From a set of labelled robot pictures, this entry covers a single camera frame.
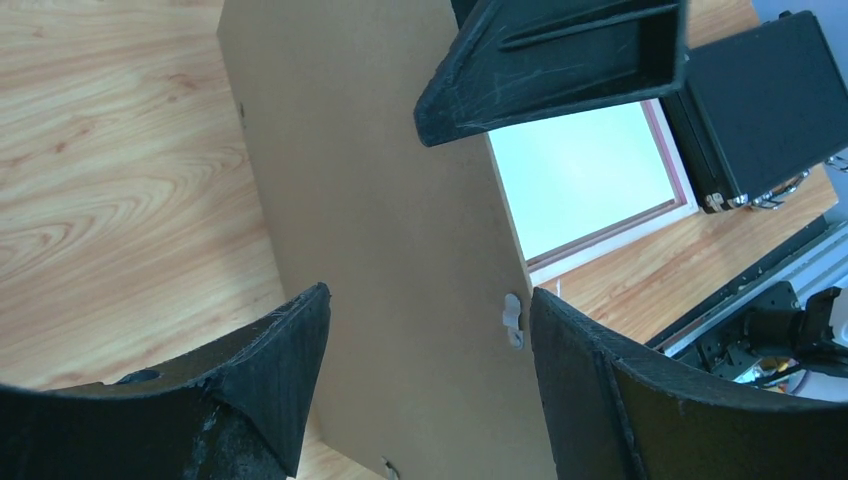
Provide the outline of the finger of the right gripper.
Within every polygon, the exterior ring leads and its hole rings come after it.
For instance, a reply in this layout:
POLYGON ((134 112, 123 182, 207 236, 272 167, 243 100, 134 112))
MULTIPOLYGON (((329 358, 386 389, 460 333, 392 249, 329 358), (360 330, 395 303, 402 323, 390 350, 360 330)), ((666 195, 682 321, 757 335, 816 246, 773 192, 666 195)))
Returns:
POLYGON ((413 110, 427 147, 662 97, 683 81, 685 1, 451 6, 459 31, 413 110))

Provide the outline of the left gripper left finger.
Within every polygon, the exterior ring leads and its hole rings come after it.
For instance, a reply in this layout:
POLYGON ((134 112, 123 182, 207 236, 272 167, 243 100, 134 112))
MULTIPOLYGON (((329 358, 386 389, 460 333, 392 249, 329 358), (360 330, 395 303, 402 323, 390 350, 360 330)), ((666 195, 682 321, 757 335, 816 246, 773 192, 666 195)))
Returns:
POLYGON ((112 384, 3 386, 2 477, 294 477, 330 298, 316 284, 249 325, 112 384))

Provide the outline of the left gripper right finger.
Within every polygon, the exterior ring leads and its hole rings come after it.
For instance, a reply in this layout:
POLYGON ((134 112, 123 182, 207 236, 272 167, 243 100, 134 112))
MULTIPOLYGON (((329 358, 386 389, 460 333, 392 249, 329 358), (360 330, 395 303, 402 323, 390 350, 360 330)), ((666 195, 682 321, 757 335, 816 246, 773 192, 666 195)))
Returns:
POLYGON ((691 368, 535 289, 531 344, 560 479, 843 479, 847 407, 691 368))

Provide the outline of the Great Wall photo print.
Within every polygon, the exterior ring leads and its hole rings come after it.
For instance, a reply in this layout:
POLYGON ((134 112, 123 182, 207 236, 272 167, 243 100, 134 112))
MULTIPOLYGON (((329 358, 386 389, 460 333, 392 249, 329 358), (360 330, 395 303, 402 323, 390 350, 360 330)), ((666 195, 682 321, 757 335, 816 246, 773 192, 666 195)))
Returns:
POLYGON ((488 140, 528 260, 676 198, 640 103, 504 127, 488 140))

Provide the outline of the grey backing board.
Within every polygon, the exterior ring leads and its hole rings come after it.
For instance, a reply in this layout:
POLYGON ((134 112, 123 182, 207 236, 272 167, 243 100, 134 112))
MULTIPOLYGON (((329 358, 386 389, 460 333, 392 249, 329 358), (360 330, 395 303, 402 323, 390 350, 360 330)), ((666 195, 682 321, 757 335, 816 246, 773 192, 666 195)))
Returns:
POLYGON ((488 141, 421 144, 447 1, 228 1, 218 39, 284 292, 323 282, 323 440, 403 479, 556 475, 530 284, 488 141))

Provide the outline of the wooden picture frame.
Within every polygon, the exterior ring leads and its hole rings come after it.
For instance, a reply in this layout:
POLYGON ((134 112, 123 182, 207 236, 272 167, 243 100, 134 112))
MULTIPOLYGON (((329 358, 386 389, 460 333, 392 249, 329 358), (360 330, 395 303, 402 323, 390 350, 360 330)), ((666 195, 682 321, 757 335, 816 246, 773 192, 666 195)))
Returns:
POLYGON ((654 139, 661 149, 676 195, 675 200, 558 247, 547 254, 531 260, 525 258, 532 284, 540 285, 555 279, 697 212, 693 189, 659 101, 653 99, 639 103, 648 116, 654 139))

